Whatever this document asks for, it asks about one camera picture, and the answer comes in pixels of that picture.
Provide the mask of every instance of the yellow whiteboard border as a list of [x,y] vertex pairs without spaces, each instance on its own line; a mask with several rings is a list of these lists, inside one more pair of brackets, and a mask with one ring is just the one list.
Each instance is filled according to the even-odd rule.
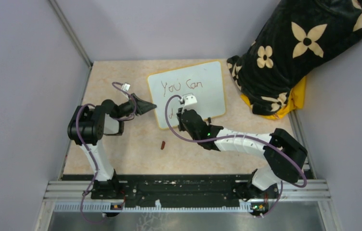
[[[174,71],[174,70],[178,70],[178,69],[183,69],[183,68],[186,68],[186,67],[190,67],[190,66],[197,66],[197,65],[201,65],[201,64],[207,64],[207,63],[212,63],[212,62],[219,62],[220,64],[220,71],[221,71],[221,79],[222,79],[222,89],[223,89],[223,101],[224,101],[224,104],[225,104],[225,113],[221,114],[221,115],[217,115],[217,116],[214,116],[212,118],[217,118],[217,117],[220,117],[220,116],[223,116],[226,114],[226,94],[225,94],[225,85],[224,85],[224,82],[223,82],[223,67],[222,67],[222,62],[221,60],[219,59],[214,59],[214,60],[210,60],[210,61],[205,61],[205,62],[200,62],[200,63],[196,63],[196,64],[190,64],[190,65],[186,65],[186,66],[182,66],[182,67],[176,67],[176,68],[172,68],[172,69],[168,69],[168,70],[164,70],[164,71],[157,71],[157,72],[154,72],[154,73],[151,73],[149,75],[147,75],[147,78],[145,79],[147,81],[147,85],[148,85],[148,91],[150,92],[150,97],[151,97],[151,101],[153,100],[153,94],[151,93],[151,89],[150,89],[150,85],[148,84],[148,77],[152,76],[152,75],[155,75],[155,74],[159,74],[159,73],[164,73],[164,72],[167,72],[167,71]],[[155,115],[155,121],[157,123],[157,126],[160,130],[167,130],[169,128],[161,128],[160,127],[160,124],[158,123],[158,117],[157,117],[157,112],[156,110],[154,110],[154,115]]]

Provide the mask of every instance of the whiteboard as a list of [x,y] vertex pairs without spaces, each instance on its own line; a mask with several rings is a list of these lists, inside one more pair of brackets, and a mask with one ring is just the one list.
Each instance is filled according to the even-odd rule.
[[[153,103],[157,105],[155,116],[160,129],[168,128],[165,107],[173,95],[192,93],[198,100],[196,111],[203,119],[221,116],[226,112],[219,61],[152,74],[147,77],[147,82]],[[180,107],[177,98],[168,106],[168,119],[172,127],[178,125],[176,114]]]

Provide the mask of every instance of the beige flower print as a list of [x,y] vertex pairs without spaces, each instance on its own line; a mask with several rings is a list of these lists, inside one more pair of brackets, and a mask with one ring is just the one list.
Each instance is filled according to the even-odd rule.
[[286,95],[287,95],[287,92],[283,92],[283,93],[279,94],[279,98],[277,98],[277,99],[272,98],[272,97],[266,97],[266,96],[261,96],[261,99],[273,102],[271,104],[271,107],[272,107],[271,112],[275,112],[275,111],[279,110],[281,107],[283,108],[286,106],[286,104],[285,104],[286,99],[287,99]]
[[268,68],[272,68],[273,60],[270,59],[272,54],[273,54],[273,50],[272,50],[271,46],[267,46],[266,48],[264,48],[263,46],[260,46],[259,50],[258,50],[259,58],[257,59],[258,67],[264,68],[265,66],[267,66]]
[[303,28],[292,22],[293,35],[299,41],[293,49],[293,58],[301,56],[307,49],[312,50],[315,55],[323,57],[324,52],[316,41],[323,35],[326,27],[327,24],[315,26],[306,34]]
[[[357,8],[357,9],[360,9],[362,10],[362,7],[361,5],[358,3],[357,0],[351,0],[352,1],[352,5]],[[354,29],[352,30],[353,32],[356,31],[356,30],[359,30],[362,28],[362,13],[360,14],[360,16],[358,17],[357,19],[357,22],[355,23],[354,25]]]

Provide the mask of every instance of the floral patterned blanket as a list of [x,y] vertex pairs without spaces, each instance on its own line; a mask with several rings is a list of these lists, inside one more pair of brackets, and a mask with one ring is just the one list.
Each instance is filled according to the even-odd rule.
[[281,0],[250,49],[227,60],[252,112],[273,115],[312,69],[362,39],[362,0]]

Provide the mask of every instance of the gray wall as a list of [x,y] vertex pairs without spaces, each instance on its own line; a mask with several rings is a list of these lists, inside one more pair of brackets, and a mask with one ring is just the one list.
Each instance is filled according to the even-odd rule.
[[0,230],[32,230],[87,67],[46,0],[0,0]]
[[362,41],[318,68],[300,111],[316,171],[345,231],[362,230]]
[[278,0],[58,0],[90,59],[243,54]]

